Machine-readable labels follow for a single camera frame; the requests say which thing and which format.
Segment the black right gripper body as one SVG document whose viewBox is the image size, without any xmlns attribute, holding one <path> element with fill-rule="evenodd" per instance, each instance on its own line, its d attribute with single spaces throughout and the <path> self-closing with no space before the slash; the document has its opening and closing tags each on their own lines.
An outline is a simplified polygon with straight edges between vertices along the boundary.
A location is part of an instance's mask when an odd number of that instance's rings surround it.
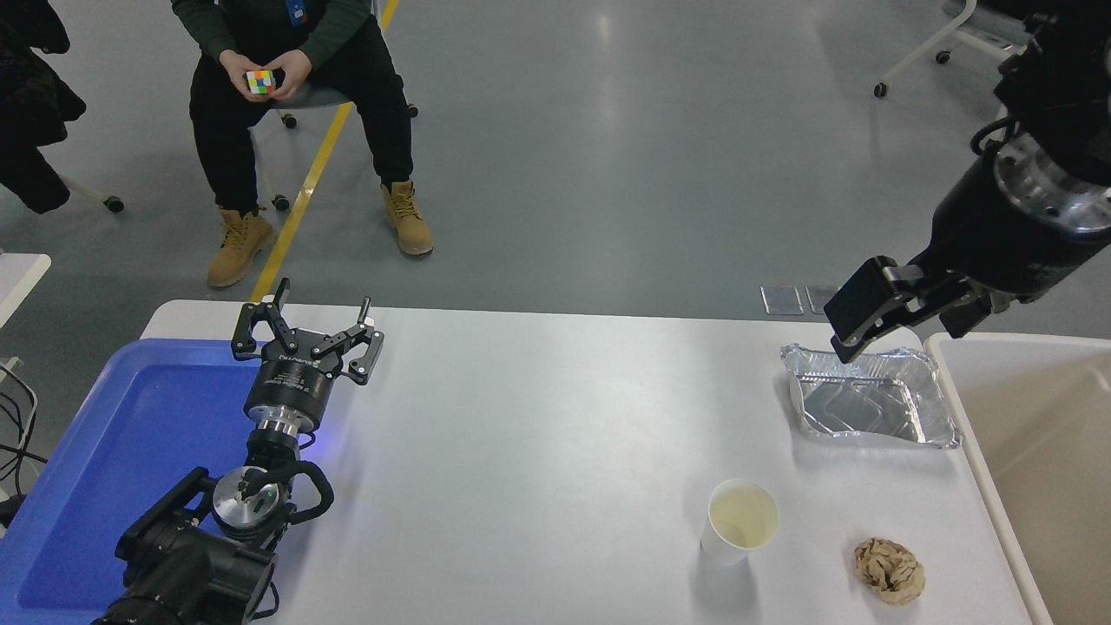
<svg viewBox="0 0 1111 625">
<path fill-rule="evenodd" d="M 930 242 L 910 266 L 928 305 L 991 295 L 1028 302 L 1107 246 L 1102 188 L 1045 155 L 983 155 L 937 206 Z"/>
</svg>

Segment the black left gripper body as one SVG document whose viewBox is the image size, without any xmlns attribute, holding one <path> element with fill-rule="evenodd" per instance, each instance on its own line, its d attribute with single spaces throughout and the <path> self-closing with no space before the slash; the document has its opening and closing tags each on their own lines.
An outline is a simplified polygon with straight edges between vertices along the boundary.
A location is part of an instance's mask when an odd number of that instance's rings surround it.
<svg viewBox="0 0 1111 625">
<path fill-rule="evenodd" d="M 319 429 L 336 377 L 333 353 L 313 359 L 310 349 L 290 355 L 281 347 L 266 347 L 261 357 L 243 406 L 247 419 L 261 423 L 283 409 L 296 412 L 299 431 Z"/>
</svg>

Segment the person's left hand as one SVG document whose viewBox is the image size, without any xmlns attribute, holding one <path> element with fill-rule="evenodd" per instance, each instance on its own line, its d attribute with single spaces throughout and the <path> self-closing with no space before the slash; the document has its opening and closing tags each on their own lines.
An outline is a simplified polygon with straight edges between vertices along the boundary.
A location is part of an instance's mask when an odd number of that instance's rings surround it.
<svg viewBox="0 0 1111 625">
<path fill-rule="evenodd" d="M 306 56 L 306 51 L 293 49 L 270 61 L 262 67 L 262 70 L 281 74 L 281 82 L 270 98 L 278 102 L 286 102 L 291 95 L 297 95 L 306 79 L 311 74 L 312 63 Z"/>
</svg>

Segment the person's right hand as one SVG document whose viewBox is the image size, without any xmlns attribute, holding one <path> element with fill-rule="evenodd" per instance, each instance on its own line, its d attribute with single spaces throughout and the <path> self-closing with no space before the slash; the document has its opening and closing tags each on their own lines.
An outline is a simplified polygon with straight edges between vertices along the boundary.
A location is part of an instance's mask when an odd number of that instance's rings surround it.
<svg viewBox="0 0 1111 625">
<path fill-rule="evenodd" d="M 250 72 L 262 70 L 263 68 L 257 64 L 250 58 L 246 56 L 240 56 L 233 49 L 226 49 L 218 56 L 219 64 L 226 69 L 226 74 L 229 75 L 230 83 L 233 85 L 234 90 L 239 95 L 246 99 L 246 102 L 262 103 L 267 100 L 267 94 L 254 94 L 253 91 L 247 87 L 247 74 Z"/>
</svg>

